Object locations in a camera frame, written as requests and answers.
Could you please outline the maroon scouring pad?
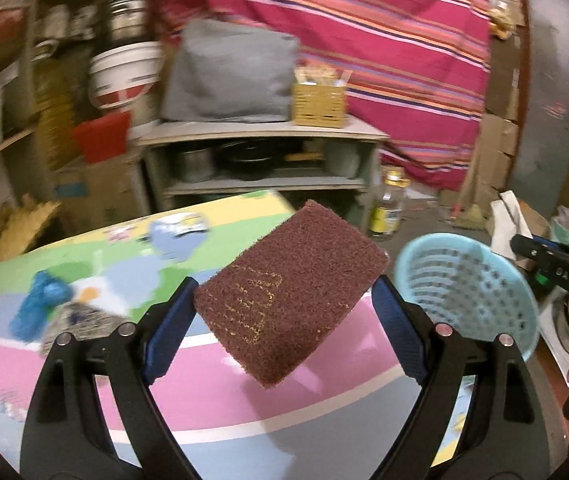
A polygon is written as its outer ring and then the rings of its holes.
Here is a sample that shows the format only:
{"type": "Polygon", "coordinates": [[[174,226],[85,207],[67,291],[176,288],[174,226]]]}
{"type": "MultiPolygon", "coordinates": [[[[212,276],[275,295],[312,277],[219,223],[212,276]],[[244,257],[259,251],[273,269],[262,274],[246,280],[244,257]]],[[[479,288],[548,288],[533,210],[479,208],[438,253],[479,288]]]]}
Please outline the maroon scouring pad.
{"type": "Polygon", "coordinates": [[[261,386],[280,384],[344,321],[390,258],[309,200],[200,285],[196,312],[261,386]]]}

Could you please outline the light blue laundry basket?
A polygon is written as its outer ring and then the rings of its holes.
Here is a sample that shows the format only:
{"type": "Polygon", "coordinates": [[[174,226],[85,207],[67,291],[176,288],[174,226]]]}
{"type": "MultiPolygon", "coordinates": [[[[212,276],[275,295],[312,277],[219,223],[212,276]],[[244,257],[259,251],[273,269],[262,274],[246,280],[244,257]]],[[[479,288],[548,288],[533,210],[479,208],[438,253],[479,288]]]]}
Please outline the light blue laundry basket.
{"type": "Polygon", "coordinates": [[[399,252],[393,283],[435,323],[461,335],[492,341],[513,337],[525,360],[539,343],[539,305],[522,273],[473,238],[422,235],[399,252]]]}

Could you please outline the blue plastic shoe cover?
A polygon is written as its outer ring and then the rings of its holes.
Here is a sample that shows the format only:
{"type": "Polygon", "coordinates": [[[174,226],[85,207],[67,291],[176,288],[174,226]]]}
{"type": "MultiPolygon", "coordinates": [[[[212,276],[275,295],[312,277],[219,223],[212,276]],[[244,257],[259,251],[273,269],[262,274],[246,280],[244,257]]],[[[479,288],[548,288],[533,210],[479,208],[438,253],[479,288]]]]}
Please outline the blue plastic shoe cover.
{"type": "Polygon", "coordinates": [[[30,283],[27,296],[10,322],[12,337],[24,342],[35,341],[45,329],[51,312],[61,304],[70,302],[73,297],[74,290],[68,283],[48,271],[38,271],[30,283]]]}

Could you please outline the grey black snack bag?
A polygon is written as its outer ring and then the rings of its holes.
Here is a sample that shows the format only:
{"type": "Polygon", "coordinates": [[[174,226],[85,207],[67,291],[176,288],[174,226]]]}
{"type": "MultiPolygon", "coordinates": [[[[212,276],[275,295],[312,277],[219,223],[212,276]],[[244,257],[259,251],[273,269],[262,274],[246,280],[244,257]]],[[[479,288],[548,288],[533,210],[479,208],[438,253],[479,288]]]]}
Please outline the grey black snack bag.
{"type": "Polygon", "coordinates": [[[127,318],[94,309],[86,304],[62,304],[54,312],[40,340],[39,354],[45,358],[61,333],[69,332],[77,340],[109,336],[127,318]]]}

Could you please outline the colourful cartoon tablecloth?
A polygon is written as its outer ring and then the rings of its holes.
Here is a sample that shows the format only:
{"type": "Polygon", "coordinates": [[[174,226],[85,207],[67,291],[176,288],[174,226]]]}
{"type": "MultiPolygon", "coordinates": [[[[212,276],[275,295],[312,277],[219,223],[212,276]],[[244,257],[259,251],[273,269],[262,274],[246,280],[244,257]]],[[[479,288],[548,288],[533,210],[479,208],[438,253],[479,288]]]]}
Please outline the colourful cartoon tablecloth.
{"type": "MultiPolygon", "coordinates": [[[[292,214],[257,191],[73,236],[0,262],[0,454],[20,460],[24,422],[49,348],[10,324],[45,271],[109,316],[139,321],[185,278],[204,283],[292,214]]],[[[364,479],[402,429],[419,386],[368,297],[291,374],[264,387],[202,318],[166,330],[150,390],[205,479],[364,479]]]]}

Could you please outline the yellow egg tray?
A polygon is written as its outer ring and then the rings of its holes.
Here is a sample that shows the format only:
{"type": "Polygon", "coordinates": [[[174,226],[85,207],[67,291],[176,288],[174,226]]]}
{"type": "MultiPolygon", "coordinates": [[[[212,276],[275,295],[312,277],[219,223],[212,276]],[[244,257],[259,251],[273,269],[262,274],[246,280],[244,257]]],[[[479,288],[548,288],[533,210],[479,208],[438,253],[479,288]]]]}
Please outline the yellow egg tray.
{"type": "Polygon", "coordinates": [[[30,193],[22,195],[19,206],[4,202],[0,206],[0,261],[7,261],[33,249],[57,217],[62,204],[40,202],[30,193]]]}

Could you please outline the cardboard box under basket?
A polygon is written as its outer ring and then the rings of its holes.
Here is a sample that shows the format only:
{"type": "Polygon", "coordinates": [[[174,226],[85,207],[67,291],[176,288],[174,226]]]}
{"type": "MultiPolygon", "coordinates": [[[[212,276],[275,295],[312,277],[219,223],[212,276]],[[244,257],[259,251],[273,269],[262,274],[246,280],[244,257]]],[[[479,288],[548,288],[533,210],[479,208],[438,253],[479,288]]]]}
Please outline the cardboard box under basket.
{"type": "Polygon", "coordinates": [[[112,226],[150,214],[140,148],[88,164],[76,158],[53,174],[54,192],[78,232],[112,226]]]}

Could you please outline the striped red curtain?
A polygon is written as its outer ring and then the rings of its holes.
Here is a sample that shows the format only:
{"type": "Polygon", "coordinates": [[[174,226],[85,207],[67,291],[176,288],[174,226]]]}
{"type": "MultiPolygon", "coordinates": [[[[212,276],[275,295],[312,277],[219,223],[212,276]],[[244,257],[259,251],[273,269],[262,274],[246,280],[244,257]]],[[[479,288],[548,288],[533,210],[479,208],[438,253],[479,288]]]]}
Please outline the striped red curtain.
{"type": "Polygon", "coordinates": [[[154,0],[166,37],[192,18],[286,32],[305,63],[346,70],[350,113],[385,162],[431,188],[463,184],[490,76],[490,0],[154,0]]]}

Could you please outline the wooden low cabinet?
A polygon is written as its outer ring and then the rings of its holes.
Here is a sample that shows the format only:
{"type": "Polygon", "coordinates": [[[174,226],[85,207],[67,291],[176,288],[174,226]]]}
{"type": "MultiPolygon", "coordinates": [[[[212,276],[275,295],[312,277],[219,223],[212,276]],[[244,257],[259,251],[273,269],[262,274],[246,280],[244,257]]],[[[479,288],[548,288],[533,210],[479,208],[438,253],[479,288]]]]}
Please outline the wooden low cabinet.
{"type": "Polygon", "coordinates": [[[260,190],[289,193],[297,202],[330,194],[329,203],[366,231],[386,140],[379,129],[350,117],[339,129],[161,122],[137,144],[161,211],[260,190]]]}

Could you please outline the yellow utensil holder box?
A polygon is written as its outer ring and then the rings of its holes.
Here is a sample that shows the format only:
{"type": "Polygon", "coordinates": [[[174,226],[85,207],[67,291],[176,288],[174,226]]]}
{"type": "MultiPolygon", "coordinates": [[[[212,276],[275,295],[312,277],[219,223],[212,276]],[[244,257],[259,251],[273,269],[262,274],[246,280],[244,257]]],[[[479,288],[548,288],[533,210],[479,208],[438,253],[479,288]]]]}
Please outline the yellow utensil holder box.
{"type": "Polygon", "coordinates": [[[300,65],[294,70],[292,120],[295,125],[341,129],[347,120],[347,84],[350,70],[323,64],[300,65]]]}

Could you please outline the red plastic basket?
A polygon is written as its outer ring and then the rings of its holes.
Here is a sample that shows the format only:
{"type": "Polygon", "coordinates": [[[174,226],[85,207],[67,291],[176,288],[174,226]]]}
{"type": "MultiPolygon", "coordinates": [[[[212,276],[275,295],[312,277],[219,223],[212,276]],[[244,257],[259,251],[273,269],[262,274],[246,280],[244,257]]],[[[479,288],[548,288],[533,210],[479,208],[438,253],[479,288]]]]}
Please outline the red plastic basket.
{"type": "Polygon", "coordinates": [[[82,122],[72,130],[73,138],[87,164],[98,164],[127,151],[129,112],[112,112],[82,122]]]}

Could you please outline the white plastic bucket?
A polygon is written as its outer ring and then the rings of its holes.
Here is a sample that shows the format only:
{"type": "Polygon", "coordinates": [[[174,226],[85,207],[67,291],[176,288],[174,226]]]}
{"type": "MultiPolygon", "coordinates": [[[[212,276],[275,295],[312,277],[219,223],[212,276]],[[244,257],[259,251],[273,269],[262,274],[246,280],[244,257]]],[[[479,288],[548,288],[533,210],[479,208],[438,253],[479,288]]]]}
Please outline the white plastic bucket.
{"type": "Polygon", "coordinates": [[[94,56],[89,63],[89,101],[99,110],[135,102],[160,79],[164,50],[158,41],[125,44],[94,56]]]}

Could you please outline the grey fabric cover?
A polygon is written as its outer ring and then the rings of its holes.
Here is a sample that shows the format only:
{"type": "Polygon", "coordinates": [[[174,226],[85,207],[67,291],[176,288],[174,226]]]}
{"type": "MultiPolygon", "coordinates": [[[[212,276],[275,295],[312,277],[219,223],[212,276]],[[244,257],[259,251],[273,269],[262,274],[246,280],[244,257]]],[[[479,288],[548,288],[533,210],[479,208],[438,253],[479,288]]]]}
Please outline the grey fabric cover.
{"type": "Polygon", "coordinates": [[[168,122],[287,122],[297,37],[198,18],[181,34],[161,117],[168,122]]]}

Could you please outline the steel cooking pot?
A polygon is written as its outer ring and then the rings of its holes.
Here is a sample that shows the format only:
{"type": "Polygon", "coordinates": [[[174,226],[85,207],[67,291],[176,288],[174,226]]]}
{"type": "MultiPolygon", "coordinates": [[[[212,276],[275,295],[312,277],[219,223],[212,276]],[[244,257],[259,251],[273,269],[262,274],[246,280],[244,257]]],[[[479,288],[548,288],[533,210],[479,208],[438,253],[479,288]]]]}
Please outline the steel cooking pot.
{"type": "Polygon", "coordinates": [[[106,0],[98,10],[97,49],[152,40],[152,18],[151,0],[106,0]]]}

